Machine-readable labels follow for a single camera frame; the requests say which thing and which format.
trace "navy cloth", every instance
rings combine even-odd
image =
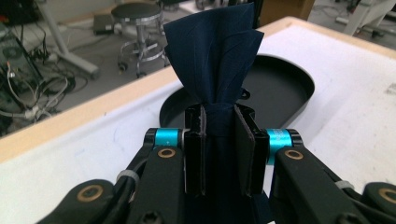
[[[263,38],[252,29],[253,19],[253,4],[243,4],[196,13],[163,27],[170,64],[206,112],[208,193],[187,197],[187,223],[251,223],[250,200],[240,193],[236,170],[233,106]]]

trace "lab stool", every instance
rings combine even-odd
[[[134,24],[136,27],[137,39],[124,43],[120,48],[118,66],[121,71],[125,71],[128,68],[128,63],[124,60],[125,55],[128,56],[128,59],[133,55],[137,57],[137,77],[145,75],[145,73],[140,71],[141,63],[162,57],[164,65],[166,65],[163,47],[158,41],[151,40],[150,35],[146,32],[147,26],[154,23],[158,33],[160,35],[163,34],[163,13],[159,6],[150,3],[133,2],[115,7],[111,10],[111,14],[115,21],[120,22],[123,32],[125,32],[129,23]]]

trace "white tabletop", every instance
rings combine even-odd
[[[396,52],[380,54],[303,26],[285,24],[287,28],[264,38],[259,53],[297,64],[316,85],[308,106],[290,128],[296,129],[306,147],[357,191],[373,181],[396,184]],[[169,69],[139,82],[161,79]],[[86,180],[102,178],[114,183],[141,147],[146,130],[159,127],[163,101],[181,87],[175,78],[169,80],[147,94],[131,92],[137,96],[130,103],[2,159],[0,223],[36,222],[51,212],[67,191]],[[88,117],[84,106],[80,108],[85,110],[72,109],[58,119]],[[42,128],[36,130],[36,138],[51,135],[56,127],[50,124],[53,122],[39,124]],[[17,141],[19,136],[26,135],[17,133],[3,139],[0,147],[18,146],[9,141]],[[267,171],[266,190],[271,167]]]

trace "gray floor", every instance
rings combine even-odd
[[[350,16],[347,12],[347,4],[348,1],[346,0],[341,0],[340,3],[335,3],[334,0],[317,0],[308,20],[315,24],[342,32],[345,25],[336,22],[335,18],[343,17],[347,19]],[[165,22],[176,20],[188,14],[189,12],[182,9],[178,12],[164,12]],[[393,21],[383,21],[382,25],[387,28],[396,29],[396,22]],[[85,22],[74,25],[73,27],[68,26],[65,29],[63,28],[62,35],[70,51],[98,65],[100,74],[96,78],[91,78],[74,66],[62,61],[57,61],[57,63],[45,63],[44,65],[38,63],[37,67],[43,77],[61,77],[55,87],[52,88],[61,91],[65,84],[64,79],[62,79],[64,76],[69,77],[69,82],[75,82],[73,90],[69,91],[65,96],[60,95],[53,102],[56,106],[50,106],[51,109],[49,107],[48,112],[52,115],[62,113],[75,105],[87,102],[137,79],[133,61],[130,62],[125,72],[120,72],[117,66],[120,46],[129,40],[128,38],[122,35],[95,36],[92,32],[92,22]],[[154,37],[159,38],[160,42],[165,44],[164,36]],[[362,31],[358,33],[356,37],[366,39],[387,48],[396,49],[395,36],[385,35],[383,37],[371,38],[371,34]],[[51,38],[48,38],[47,42],[49,49],[51,46],[55,45]],[[149,75],[162,68],[163,60],[158,59],[154,62],[144,63],[141,69]],[[45,119],[48,115],[49,114],[43,115],[42,119]],[[32,121],[15,119],[14,123],[9,127],[8,132],[12,133],[17,131],[30,123],[32,123]]]

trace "black oval tray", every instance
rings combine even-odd
[[[285,128],[304,110],[315,84],[298,66],[276,57],[258,55],[243,88],[250,92],[250,98],[237,103],[256,111],[259,128]],[[195,104],[184,88],[173,93],[161,108],[161,127],[184,128],[184,110]]]

